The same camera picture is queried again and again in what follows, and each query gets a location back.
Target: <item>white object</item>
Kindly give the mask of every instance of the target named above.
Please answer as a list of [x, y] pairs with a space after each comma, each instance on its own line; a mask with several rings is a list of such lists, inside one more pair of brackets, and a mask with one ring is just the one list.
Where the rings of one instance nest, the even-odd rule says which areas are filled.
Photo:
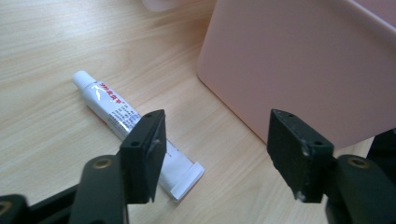
[[[141, 116], [106, 83], [96, 81], [87, 72], [76, 72], [73, 81], [88, 107], [121, 141], [125, 139]], [[199, 162], [192, 163], [169, 141], [166, 146], [159, 182], [178, 201], [196, 184], [205, 169]]]

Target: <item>pink plastic container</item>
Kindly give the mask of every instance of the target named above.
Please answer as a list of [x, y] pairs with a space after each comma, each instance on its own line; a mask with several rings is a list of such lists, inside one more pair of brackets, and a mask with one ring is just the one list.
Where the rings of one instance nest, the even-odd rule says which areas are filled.
[[263, 141], [271, 108], [336, 148], [396, 127], [396, 1], [218, 0], [199, 78]]

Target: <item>wood grain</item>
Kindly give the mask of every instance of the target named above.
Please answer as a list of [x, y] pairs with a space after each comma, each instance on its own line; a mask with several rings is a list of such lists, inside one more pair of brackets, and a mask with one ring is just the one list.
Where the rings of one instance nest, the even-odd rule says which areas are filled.
[[294, 201], [265, 144], [196, 76], [215, 3], [153, 13], [139, 0], [1, 1], [0, 193], [37, 203], [117, 152], [72, 82], [86, 70], [141, 114], [165, 109], [168, 138], [206, 168], [180, 203], [159, 188], [155, 203], [130, 205], [133, 223], [326, 223], [323, 204]]

